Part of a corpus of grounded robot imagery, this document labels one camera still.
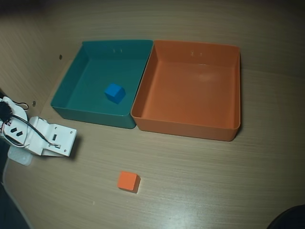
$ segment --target orange cube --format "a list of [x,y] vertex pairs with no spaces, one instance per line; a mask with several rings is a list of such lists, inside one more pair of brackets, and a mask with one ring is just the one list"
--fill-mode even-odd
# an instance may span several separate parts
[[140,180],[140,177],[135,173],[121,171],[118,181],[118,188],[137,193]]

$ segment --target wooden panel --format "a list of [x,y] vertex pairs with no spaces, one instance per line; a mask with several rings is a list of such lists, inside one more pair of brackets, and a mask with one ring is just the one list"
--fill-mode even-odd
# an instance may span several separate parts
[[59,60],[62,44],[39,12],[1,12],[0,88],[28,103],[30,116],[41,112],[66,62]]
[[292,1],[57,1],[46,11],[69,43],[172,39],[241,47],[242,67],[303,76],[304,5]]
[[[9,161],[4,186],[37,229],[266,228],[305,202],[304,83],[243,70],[232,142],[63,120],[54,87],[41,116],[78,130],[72,156]],[[120,170],[141,176],[138,194],[116,187]]]

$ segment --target orange bin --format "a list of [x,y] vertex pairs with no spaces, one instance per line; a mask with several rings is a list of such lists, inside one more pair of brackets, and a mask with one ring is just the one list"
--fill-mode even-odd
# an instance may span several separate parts
[[139,129],[232,141],[240,126],[240,50],[155,41],[132,107]]

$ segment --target blue cube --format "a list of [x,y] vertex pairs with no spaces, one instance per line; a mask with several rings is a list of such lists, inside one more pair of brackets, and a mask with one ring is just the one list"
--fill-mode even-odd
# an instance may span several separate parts
[[105,94],[110,101],[116,104],[119,104],[126,95],[124,88],[114,83],[106,88]]

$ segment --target robot mount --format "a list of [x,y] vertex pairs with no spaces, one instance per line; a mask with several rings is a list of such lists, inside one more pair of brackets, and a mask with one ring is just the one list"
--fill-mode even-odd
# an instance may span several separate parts
[[10,98],[0,99],[0,137],[10,149],[8,157],[28,166],[33,155],[69,156],[77,130],[39,117],[29,121],[25,110]]

